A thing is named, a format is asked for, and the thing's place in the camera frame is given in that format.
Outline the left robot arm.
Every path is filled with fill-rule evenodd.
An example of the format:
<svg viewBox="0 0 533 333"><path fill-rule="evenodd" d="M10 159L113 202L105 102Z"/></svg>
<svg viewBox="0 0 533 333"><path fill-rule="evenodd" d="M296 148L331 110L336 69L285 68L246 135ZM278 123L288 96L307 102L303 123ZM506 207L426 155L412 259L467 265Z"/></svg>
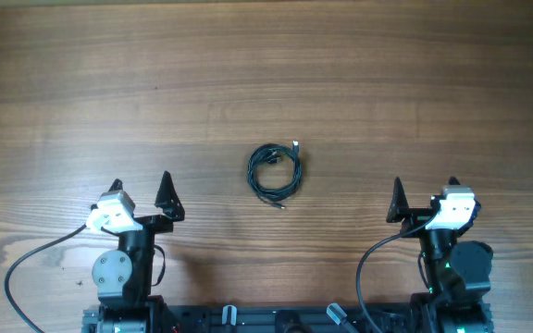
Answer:
<svg viewBox="0 0 533 333"><path fill-rule="evenodd" d="M101 254L93 264L100 305L83 312L82 333L180 331L180 322L164 298L151 294L165 274L161 270L152 281L154 256L164 251L155 244L155 236L171 232L185 218L170 173L163 174L155 197L159 214L137 217L135 207L122 181L116 179L91 208L86 227L116 236L118 247Z"/></svg>

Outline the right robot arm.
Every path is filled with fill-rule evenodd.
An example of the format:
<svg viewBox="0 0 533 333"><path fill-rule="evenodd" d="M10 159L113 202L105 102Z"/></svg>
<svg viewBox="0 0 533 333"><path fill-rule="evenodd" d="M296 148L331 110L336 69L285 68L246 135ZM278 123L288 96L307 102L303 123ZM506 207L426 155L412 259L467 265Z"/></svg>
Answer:
<svg viewBox="0 0 533 333"><path fill-rule="evenodd" d="M490 306L483 302L491 289L493 250L481 241L458 240L472 228L480 209L473 191L456 178L426 208L410 206L401 180L394 180L386 221L400 222L403 238L419 240L419 272L428 288L411 296L415 332L494 330Z"/></svg>

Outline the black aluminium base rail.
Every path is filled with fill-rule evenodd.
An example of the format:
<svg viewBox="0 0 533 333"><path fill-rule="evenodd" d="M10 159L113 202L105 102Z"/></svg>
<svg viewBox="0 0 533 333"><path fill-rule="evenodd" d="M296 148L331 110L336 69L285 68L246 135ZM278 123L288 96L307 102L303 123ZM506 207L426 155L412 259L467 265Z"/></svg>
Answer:
<svg viewBox="0 0 533 333"><path fill-rule="evenodd" d="M367 307L331 304L316 307L169 306L159 311L83 312L81 330L95 332L382 332L493 333L490 307L422 310L408 303L378 303Z"/></svg>

